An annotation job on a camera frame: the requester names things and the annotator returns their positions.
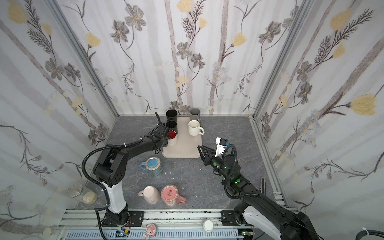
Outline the cream white mug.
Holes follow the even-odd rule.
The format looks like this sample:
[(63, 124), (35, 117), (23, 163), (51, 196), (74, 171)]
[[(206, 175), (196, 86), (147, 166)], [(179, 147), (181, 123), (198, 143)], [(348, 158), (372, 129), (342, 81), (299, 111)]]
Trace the cream white mug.
[(171, 130), (168, 134), (168, 147), (172, 147), (172, 146), (175, 146), (177, 144), (177, 133), (173, 130)]

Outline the black and white mug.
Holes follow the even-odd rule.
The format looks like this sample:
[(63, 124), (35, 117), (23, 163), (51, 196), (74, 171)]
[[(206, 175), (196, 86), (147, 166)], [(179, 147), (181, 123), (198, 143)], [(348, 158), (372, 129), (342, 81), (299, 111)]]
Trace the black and white mug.
[(176, 122), (178, 120), (178, 111), (174, 109), (170, 109), (166, 112), (167, 122), (174, 121)]

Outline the white ribbed mug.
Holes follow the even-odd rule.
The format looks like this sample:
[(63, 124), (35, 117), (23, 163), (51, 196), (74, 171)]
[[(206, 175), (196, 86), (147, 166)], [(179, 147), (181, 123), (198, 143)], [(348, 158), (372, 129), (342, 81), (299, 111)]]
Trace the white ribbed mug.
[(205, 130), (200, 126), (200, 122), (197, 120), (189, 121), (188, 132), (191, 136), (199, 136), (205, 134)]

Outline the grey ceramic mug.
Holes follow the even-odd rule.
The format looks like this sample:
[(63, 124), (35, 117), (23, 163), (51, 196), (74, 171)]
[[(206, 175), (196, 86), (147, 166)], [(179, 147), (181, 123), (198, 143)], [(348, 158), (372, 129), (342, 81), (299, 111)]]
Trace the grey ceramic mug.
[(190, 120), (193, 121), (198, 121), (199, 123), (201, 122), (201, 111), (198, 108), (193, 108), (190, 111)]

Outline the dark pink mug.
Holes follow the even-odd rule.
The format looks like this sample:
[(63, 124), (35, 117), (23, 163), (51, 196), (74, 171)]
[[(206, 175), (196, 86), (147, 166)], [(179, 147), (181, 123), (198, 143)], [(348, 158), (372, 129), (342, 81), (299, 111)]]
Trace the dark pink mug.
[(169, 207), (175, 207), (179, 203), (187, 203), (187, 199), (181, 197), (179, 190), (174, 185), (167, 185), (161, 191), (161, 198)]

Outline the light pink mug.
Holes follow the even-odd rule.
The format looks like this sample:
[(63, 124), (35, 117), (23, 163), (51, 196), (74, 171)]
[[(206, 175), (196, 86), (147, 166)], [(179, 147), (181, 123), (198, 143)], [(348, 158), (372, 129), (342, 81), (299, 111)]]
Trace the light pink mug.
[(144, 200), (150, 205), (156, 204), (161, 198), (159, 190), (153, 186), (145, 187), (138, 193), (138, 196), (143, 197)]

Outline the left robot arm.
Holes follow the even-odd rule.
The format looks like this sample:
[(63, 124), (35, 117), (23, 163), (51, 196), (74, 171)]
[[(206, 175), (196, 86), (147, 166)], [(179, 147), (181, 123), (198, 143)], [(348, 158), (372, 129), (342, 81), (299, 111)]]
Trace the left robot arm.
[[(90, 182), (98, 185), (105, 194), (107, 203), (102, 208), (94, 208), (97, 216), (98, 228), (102, 239), (106, 236), (102, 229), (100, 211), (105, 210), (105, 220), (110, 221), (113, 227), (124, 227), (129, 224), (131, 215), (128, 204), (124, 198), (122, 180), (125, 177), (127, 163), (130, 159), (150, 151), (156, 154), (166, 147), (169, 141), (170, 128), (161, 122), (158, 113), (155, 113), (158, 123), (148, 134), (139, 140), (120, 145), (105, 145), (88, 153), (82, 161), (82, 173)], [(86, 164), (89, 158), (97, 152), (101, 152), (99, 159), (92, 170), (96, 176), (92, 178), (87, 172)]]

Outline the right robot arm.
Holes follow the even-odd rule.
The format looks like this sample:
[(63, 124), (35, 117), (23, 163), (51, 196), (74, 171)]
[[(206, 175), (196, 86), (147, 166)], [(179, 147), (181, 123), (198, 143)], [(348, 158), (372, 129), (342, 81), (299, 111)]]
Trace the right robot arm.
[(274, 240), (318, 240), (309, 217), (294, 213), (262, 194), (241, 174), (237, 149), (233, 144), (225, 147), (221, 156), (214, 149), (198, 146), (205, 166), (222, 176), (226, 195), (241, 203), (234, 208), (234, 218), (238, 225), (252, 225)]

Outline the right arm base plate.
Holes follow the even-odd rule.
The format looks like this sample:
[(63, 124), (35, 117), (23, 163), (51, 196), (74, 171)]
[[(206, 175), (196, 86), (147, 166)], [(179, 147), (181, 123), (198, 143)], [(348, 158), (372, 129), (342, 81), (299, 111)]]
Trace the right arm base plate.
[(219, 221), (224, 227), (239, 226), (239, 213), (234, 210), (222, 210)]

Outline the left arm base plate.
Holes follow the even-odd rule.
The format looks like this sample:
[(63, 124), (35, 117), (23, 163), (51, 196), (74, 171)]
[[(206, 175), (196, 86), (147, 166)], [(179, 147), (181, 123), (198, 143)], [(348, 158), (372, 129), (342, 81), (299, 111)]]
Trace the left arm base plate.
[(144, 211), (129, 211), (129, 227), (141, 227), (144, 220)]

